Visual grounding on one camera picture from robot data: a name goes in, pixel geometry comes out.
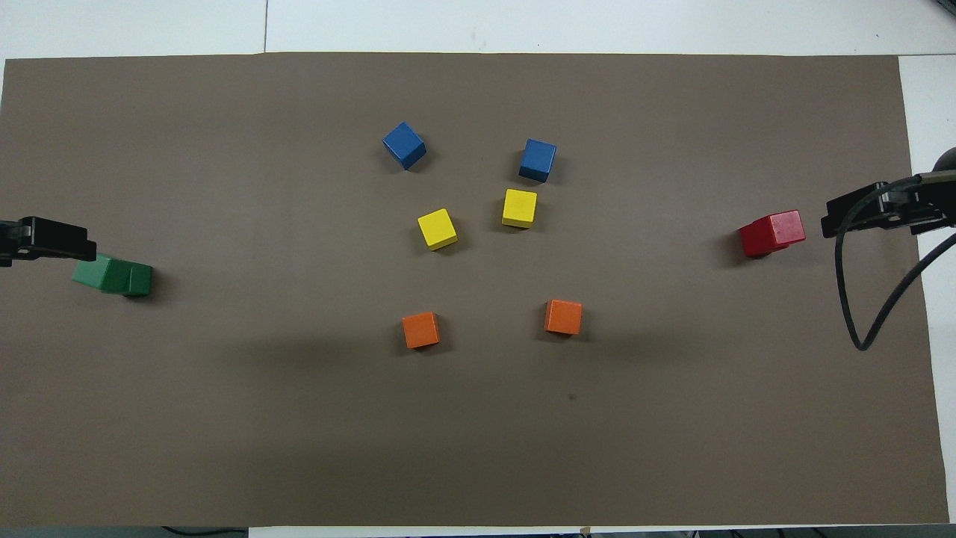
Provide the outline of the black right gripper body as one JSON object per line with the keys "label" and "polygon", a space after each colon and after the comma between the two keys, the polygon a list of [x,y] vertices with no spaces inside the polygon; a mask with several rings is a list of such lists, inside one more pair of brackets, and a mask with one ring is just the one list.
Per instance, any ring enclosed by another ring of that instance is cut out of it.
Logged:
{"label": "black right gripper body", "polygon": [[890,194],[891,227],[925,234],[955,225],[955,171],[920,173],[898,181]]}

